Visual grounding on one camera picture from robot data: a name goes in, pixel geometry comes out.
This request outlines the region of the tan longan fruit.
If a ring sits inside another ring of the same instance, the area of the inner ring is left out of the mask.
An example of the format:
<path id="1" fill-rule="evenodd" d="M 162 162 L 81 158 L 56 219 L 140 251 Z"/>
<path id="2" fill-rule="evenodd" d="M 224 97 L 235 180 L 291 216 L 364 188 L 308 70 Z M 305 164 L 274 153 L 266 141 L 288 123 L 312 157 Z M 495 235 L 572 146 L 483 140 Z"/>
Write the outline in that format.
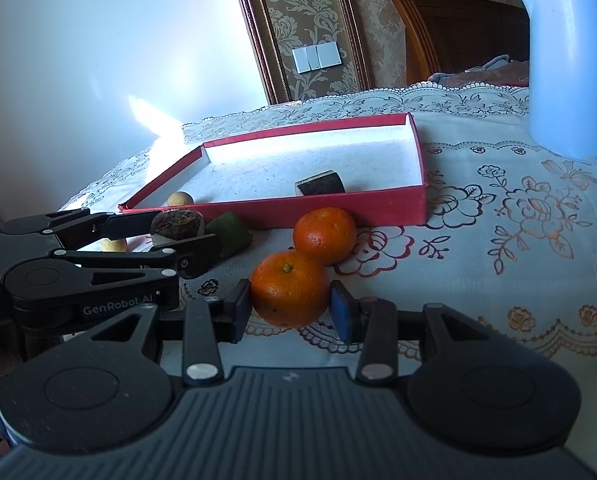
<path id="1" fill-rule="evenodd" d="M 119 240 L 104 238 L 101 240 L 101 250 L 102 252 L 127 252 L 127 240 L 125 238 L 120 238 Z"/>
<path id="2" fill-rule="evenodd" d="M 188 206 L 188 205 L 194 204 L 194 199 L 187 192 L 179 191 L 179 192 L 170 194 L 167 197 L 166 204 L 169 207 Z"/>

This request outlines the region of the dark sugarcane piece tall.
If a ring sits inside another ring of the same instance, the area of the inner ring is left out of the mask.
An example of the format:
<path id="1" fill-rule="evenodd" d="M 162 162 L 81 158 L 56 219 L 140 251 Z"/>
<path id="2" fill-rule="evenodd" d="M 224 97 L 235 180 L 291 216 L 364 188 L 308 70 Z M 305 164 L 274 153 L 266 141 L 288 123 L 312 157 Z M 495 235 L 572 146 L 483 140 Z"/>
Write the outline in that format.
<path id="1" fill-rule="evenodd" d="M 191 209 L 161 211 L 151 222 L 150 234 L 156 246 L 190 240 L 205 234 L 205 220 L 202 214 Z"/>

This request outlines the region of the green cucumber chunk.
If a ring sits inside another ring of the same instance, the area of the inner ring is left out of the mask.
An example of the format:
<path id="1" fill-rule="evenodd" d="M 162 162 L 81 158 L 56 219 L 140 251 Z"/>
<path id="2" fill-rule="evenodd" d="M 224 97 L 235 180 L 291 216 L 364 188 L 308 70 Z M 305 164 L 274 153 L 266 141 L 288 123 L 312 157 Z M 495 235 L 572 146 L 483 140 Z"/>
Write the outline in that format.
<path id="1" fill-rule="evenodd" d="M 226 212 L 208 222 L 205 232 L 218 236 L 221 242 L 221 259 L 228 259 L 244 252 L 253 242 L 252 233 L 233 212 Z"/>

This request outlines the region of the orange mandarin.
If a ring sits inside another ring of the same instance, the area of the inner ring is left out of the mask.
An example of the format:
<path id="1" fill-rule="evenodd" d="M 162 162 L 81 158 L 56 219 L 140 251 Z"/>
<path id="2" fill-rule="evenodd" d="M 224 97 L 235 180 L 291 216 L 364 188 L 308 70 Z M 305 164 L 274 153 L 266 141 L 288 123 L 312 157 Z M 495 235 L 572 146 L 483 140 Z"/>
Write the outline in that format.
<path id="1" fill-rule="evenodd" d="M 275 252 L 251 275 L 253 308 L 280 328 L 312 324 L 329 307 L 330 281 L 323 264 L 296 250 Z"/>
<path id="2" fill-rule="evenodd" d="M 345 260 L 355 247 L 357 228 L 353 217 L 337 207 L 319 208 L 295 223 L 293 247 L 325 266 Z"/>

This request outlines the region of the red shallow cardboard tray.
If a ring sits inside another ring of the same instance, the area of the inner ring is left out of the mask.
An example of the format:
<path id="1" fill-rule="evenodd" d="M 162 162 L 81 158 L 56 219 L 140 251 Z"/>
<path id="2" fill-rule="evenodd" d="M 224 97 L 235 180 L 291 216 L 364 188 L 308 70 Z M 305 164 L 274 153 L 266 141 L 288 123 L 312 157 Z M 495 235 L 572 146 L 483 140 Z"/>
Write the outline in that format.
<path id="1" fill-rule="evenodd" d="M 297 196 L 295 182 L 333 170 L 345 193 Z M 163 210 L 182 191 L 207 219 L 233 212 L 250 229 L 290 229 L 323 207 L 357 226 L 422 226 L 428 183 L 413 116 L 376 115 L 274 128 L 205 141 L 118 209 Z"/>

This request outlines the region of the floral lace tablecloth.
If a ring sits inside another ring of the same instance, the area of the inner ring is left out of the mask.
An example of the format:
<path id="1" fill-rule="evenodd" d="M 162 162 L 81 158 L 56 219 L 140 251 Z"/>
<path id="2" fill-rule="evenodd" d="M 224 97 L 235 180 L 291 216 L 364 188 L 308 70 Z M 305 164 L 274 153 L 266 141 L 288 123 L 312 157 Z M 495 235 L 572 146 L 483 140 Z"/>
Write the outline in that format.
<path id="1" fill-rule="evenodd" d="M 597 166 L 534 144 L 527 104 L 523 88 L 415 84 L 207 118 L 122 160 L 67 207 L 113 211 L 204 141 L 409 113 L 425 155 L 428 221 L 361 230 L 333 276 L 405 310 L 447 304 L 565 367 L 583 398 L 568 445 L 597 469 Z"/>

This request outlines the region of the bedding pile on bed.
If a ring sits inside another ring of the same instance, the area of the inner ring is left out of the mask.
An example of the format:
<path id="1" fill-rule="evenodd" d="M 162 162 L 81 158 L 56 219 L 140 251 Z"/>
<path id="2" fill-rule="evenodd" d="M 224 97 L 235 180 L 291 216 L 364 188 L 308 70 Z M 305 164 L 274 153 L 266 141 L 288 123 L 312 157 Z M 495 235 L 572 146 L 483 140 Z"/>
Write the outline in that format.
<path id="1" fill-rule="evenodd" d="M 484 65 L 471 67 L 459 73 L 435 73 L 428 81 L 448 88 L 459 88 L 468 84 L 527 87 L 529 73 L 529 62 L 515 61 L 509 55 L 502 54 Z"/>

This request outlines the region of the wooden bed headboard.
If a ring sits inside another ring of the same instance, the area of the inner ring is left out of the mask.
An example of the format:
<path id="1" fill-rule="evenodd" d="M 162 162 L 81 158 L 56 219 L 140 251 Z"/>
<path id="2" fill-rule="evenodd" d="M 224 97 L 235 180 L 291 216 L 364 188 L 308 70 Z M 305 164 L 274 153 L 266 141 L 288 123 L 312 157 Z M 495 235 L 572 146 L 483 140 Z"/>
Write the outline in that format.
<path id="1" fill-rule="evenodd" d="M 491 0 L 391 0 L 405 27 L 407 84 L 507 54 L 530 57 L 527 11 Z"/>

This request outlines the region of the light blue electric kettle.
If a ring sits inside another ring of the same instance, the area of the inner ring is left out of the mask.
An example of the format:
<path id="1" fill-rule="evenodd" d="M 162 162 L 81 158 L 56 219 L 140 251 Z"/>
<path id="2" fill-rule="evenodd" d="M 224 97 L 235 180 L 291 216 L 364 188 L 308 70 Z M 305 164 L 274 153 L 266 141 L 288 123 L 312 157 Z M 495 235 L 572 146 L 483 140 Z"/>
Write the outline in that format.
<path id="1" fill-rule="evenodd" d="M 597 0 L 521 1 L 530 19 L 530 136 L 597 164 Z"/>

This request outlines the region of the white wall switch panel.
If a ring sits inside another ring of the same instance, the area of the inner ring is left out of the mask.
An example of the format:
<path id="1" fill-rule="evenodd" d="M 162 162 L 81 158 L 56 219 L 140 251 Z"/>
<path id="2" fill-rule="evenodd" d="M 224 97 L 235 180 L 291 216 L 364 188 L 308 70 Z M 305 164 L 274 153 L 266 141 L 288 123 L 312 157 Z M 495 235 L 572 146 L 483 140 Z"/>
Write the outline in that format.
<path id="1" fill-rule="evenodd" d="M 340 49 L 335 41 L 295 48 L 292 50 L 292 58 L 298 74 L 342 64 Z"/>

